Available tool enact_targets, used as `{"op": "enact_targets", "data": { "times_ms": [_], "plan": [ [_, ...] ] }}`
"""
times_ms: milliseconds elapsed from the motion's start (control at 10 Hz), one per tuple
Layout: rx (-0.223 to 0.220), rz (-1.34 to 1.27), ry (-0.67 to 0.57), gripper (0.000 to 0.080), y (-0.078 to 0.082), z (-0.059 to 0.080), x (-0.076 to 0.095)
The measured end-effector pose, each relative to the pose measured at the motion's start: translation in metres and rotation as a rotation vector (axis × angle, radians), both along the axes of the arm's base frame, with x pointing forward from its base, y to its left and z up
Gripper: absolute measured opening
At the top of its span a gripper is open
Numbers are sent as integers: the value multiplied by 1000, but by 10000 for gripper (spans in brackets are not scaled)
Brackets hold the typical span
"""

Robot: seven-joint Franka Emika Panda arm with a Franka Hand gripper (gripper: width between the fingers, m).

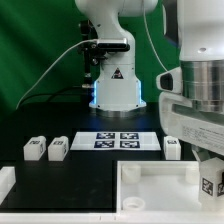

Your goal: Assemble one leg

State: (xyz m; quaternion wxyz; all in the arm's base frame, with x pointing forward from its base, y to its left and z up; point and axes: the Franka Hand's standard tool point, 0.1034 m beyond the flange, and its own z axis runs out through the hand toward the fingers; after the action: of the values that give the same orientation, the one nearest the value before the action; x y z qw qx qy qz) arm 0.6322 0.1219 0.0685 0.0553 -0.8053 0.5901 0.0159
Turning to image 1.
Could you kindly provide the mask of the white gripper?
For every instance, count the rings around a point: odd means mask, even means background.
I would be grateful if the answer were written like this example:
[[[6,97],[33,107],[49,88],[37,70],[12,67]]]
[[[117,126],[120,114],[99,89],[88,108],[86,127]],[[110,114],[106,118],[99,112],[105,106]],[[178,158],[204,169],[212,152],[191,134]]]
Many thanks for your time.
[[[224,156],[224,114],[200,112],[177,94],[159,96],[160,124],[166,135]]]

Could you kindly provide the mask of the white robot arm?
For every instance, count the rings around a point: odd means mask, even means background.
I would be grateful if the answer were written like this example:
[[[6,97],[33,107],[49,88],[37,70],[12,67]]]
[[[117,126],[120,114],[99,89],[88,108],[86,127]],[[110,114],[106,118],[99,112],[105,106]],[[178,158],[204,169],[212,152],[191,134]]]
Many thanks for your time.
[[[75,0],[103,53],[90,107],[132,112],[146,103],[135,75],[135,39],[118,18],[151,12],[158,0]],[[224,155],[224,0],[164,0],[165,33],[175,32],[180,66],[156,78],[163,131]]]

